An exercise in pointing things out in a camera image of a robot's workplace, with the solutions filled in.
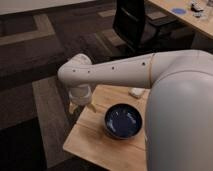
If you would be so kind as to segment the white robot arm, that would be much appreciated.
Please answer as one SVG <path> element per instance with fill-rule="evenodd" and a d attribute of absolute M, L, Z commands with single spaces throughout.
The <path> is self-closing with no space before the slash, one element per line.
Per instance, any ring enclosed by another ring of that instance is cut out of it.
<path fill-rule="evenodd" d="M 213 54 L 196 49 L 93 64 L 77 54 L 58 70 L 70 100 L 91 101 L 92 84 L 148 88 L 149 171 L 213 171 Z"/>

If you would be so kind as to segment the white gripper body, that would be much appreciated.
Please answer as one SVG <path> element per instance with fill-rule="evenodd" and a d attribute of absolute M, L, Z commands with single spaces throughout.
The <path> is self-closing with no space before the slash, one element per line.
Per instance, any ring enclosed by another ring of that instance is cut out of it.
<path fill-rule="evenodd" d="M 69 89 L 70 101 L 76 105 L 84 106 L 91 102 L 92 91 L 91 87 L 86 85 L 79 85 Z"/>

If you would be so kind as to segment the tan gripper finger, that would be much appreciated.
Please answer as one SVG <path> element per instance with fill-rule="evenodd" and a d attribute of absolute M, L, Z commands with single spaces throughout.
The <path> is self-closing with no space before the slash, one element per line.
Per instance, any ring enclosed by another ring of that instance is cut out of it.
<path fill-rule="evenodd" d="M 69 113 L 70 113 L 70 114 L 73 114 L 74 111 L 75 111 L 75 104 L 70 103 L 70 104 L 69 104 Z"/>
<path fill-rule="evenodd" d="M 88 108 L 90 108 L 93 112 L 96 113 L 96 107 L 93 103 L 88 104 Z"/>

